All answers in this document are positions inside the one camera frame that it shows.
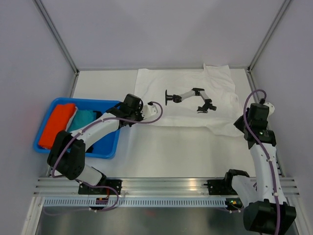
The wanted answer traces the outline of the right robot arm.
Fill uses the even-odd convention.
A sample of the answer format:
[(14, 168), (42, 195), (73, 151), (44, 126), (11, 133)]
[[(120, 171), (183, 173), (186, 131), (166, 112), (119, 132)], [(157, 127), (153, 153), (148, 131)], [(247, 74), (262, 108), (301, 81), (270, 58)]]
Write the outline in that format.
[(247, 141), (253, 158), (256, 185), (242, 170), (231, 169), (225, 174), (223, 187), (237, 193), (243, 205), (243, 222), (248, 231), (284, 235), (296, 219), (296, 209), (288, 205), (276, 166), (276, 138), (268, 129), (268, 117), (274, 106), (265, 102), (252, 103), (234, 126)]

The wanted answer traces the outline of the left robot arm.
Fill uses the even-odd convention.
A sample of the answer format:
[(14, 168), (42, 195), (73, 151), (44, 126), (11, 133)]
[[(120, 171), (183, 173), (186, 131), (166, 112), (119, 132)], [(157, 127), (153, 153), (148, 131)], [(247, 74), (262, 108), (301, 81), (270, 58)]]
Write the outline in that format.
[(86, 151), (104, 136), (143, 120), (141, 98), (128, 94), (124, 101), (109, 108), (95, 121), (72, 132), (60, 131), (54, 140), (47, 163), (51, 177), (66, 177), (86, 184), (97, 194), (107, 188), (106, 176), (88, 166)]

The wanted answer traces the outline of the white t-shirt with robot print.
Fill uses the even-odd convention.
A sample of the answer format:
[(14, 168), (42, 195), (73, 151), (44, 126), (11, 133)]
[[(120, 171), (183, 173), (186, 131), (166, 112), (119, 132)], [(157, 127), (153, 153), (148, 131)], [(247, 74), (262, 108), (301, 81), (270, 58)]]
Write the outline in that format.
[(229, 66), (202, 71), (139, 69), (134, 94), (156, 101), (163, 115), (155, 126), (206, 127), (215, 135), (242, 135), (234, 122), (243, 114)]

